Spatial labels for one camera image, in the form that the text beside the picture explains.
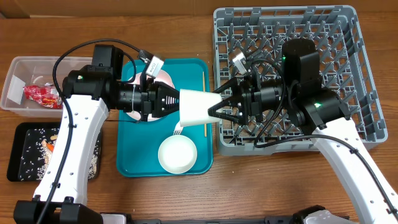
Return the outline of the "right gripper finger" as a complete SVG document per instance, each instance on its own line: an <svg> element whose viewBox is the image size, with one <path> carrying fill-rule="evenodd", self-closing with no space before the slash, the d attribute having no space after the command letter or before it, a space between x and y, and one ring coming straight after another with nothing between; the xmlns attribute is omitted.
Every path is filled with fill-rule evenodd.
<svg viewBox="0 0 398 224"><path fill-rule="evenodd" d="M239 108L239 104L240 104L240 102L234 101L234 100L222 100L221 102L208 108L208 115L211 117L214 117L214 118L225 119L225 120L232 121L235 123L242 123L243 122L242 115L226 114L226 113L223 113L222 111L218 112L218 110L224 108L225 106Z"/></svg>
<svg viewBox="0 0 398 224"><path fill-rule="evenodd" d="M221 85L219 88L215 89L213 91L213 93L222 93L225 90L229 89L229 88L235 88L236 86L238 86L238 80L236 77L228 80L226 83L224 83L223 85Z"/></svg>

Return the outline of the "pink bowl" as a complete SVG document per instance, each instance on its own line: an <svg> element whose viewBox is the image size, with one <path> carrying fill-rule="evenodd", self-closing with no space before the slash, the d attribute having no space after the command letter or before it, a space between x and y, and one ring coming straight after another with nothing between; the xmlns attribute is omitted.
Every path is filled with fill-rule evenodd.
<svg viewBox="0 0 398 224"><path fill-rule="evenodd" d="M141 72L136 74L133 84L137 84L137 85L140 84L140 76L141 76ZM168 86L171 86L172 88L175 88L170 75L164 70L161 70L158 73L158 75L154 78L154 82L162 82L162 83L167 84Z"/></svg>

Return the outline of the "white paper cup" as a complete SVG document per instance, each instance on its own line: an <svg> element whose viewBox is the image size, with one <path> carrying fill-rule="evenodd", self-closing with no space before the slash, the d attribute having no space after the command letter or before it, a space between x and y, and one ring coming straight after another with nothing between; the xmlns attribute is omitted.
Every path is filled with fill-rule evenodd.
<svg viewBox="0 0 398 224"><path fill-rule="evenodd" d="M179 115L182 127L217 123L221 118L212 117L208 109L220 103L222 97L218 93L196 90L180 90Z"/></svg>

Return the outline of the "red snack wrapper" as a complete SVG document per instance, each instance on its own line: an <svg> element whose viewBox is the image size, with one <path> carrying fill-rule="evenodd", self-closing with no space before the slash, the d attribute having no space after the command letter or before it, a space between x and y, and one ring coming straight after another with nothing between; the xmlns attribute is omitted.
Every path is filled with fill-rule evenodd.
<svg viewBox="0 0 398 224"><path fill-rule="evenodd" d="M51 109L62 109L63 103L53 84L29 85L23 88L24 95L41 106Z"/></svg>

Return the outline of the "food scraps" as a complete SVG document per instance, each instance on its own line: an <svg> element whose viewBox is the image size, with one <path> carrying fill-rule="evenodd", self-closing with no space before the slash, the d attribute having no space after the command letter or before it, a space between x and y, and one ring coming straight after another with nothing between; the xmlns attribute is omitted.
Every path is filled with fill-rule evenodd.
<svg viewBox="0 0 398 224"><path fill-rule="evenodd" d="M17 179L21 182L42 180L53 152L46 144L55 144L59 128L35 128L26 132Z"/></svg>

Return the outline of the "orange carrot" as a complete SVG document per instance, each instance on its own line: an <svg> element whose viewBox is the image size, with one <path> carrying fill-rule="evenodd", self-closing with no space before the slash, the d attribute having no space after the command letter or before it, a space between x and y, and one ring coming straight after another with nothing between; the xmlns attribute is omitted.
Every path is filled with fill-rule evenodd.
<svg viewBox="0 0 398 224"><path fill-rule="evenodd" d="M54 145L53 145L53 144L47 143L47 144L46 144L46 147L47 147L47 149L48 149L49 151L53 152L53 150L54 150Z"/></svg>

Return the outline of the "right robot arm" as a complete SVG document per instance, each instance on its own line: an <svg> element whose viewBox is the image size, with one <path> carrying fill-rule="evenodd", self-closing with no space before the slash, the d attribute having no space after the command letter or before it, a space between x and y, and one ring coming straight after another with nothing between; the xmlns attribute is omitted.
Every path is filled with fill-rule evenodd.
<svg viewBox="0 0 398 224"><path fill-rule="evenodd" d="M320 55L308 39L288 40L282 46L282 63L275 67L277 80L260 81L254 67L261 59L239 54L234 58L244 80L228 80L218 88L230 89L229 98L213 105L214 118L248 124L250 117L286 110L290 122L309 139L332 167L356 210L361 223L396 223L397 193L368 153L348 105L323 86Z"/></svg>

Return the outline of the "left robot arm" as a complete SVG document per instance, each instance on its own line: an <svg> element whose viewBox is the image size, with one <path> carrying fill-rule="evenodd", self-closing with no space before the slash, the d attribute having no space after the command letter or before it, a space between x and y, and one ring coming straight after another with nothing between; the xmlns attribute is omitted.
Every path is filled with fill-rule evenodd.
<svg viewBox="0 0 398 224"><path fill-rule="evenodd" d="M144 62L133 80L122 80L123 41L94 42L90 64L71 71L55 87L63 103L63 118L52 158L31 200L14 209L16 223L129 223L123 213L98 213L87 206L88 171L97 138L111 110L138 112L141 121L161 118L179 109L179 92L158 82L164 60L138 50Z"/></svg>

